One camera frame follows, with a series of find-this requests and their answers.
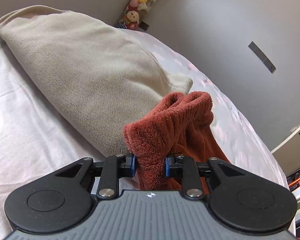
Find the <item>fleece texture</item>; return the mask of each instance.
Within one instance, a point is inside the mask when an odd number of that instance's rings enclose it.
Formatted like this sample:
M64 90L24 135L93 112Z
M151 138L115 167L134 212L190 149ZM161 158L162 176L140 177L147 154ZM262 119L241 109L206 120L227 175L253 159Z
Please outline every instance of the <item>fleece texture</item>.
M128 149L138 160L141 190L181 189L175 179L164 176L168 154L193 157L207 162L210 157L228 161L210 130L212 99L206 92L170 93L140 121L123 128ZM207 185L202 179L205 194Z
M81 13L30 6L1 17L0 36L50 103L105 156L128 153L125 124L192 86L134 38Z

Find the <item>gray textured grip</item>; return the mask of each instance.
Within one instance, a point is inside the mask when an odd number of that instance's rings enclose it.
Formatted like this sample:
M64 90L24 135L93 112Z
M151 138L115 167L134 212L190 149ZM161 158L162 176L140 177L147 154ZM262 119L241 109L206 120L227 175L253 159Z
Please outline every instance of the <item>gray textured grip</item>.
M101 201L77 227L48 236L14 231L7 240L294 240L288 231L248 236L223 227L204 204L189 201L178 191L126 190L115 200Z

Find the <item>bed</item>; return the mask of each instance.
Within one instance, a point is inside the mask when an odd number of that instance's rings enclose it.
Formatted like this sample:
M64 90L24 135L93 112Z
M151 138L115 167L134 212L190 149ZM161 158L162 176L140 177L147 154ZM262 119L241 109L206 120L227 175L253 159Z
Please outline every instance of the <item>bed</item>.
M211 130L232 164L288 186L248 120L207 76L151 35L121 30L136 38L168 72L190 76L191 91L210 93L215 116ZM12 230L3 209L12 190L86 156L105 159L42 95L0 38L0 239ZM138 184L120 179L123 188L138 188ZM295 231L294 223L290 230Z

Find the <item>metal pivot screw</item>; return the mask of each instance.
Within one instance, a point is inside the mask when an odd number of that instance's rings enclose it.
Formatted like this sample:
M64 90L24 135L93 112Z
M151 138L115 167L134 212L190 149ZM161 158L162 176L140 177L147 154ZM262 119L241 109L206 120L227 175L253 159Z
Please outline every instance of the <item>metal pivot screw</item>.
M111 197L114 194L114 190L111 188L103 188L99 190L99 195L102 197Z
M187 190L187 195L189 197L200 197L202 195L202 191L197 188L191 188Z

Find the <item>pillow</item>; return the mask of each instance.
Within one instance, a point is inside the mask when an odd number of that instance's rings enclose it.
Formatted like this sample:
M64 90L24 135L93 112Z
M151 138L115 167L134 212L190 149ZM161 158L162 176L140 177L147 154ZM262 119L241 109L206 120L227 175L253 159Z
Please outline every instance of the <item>pillow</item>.
M125 124L192 86L134 38L81 13L30 6L1 17L0 36L50 103L105 156L128 153Z

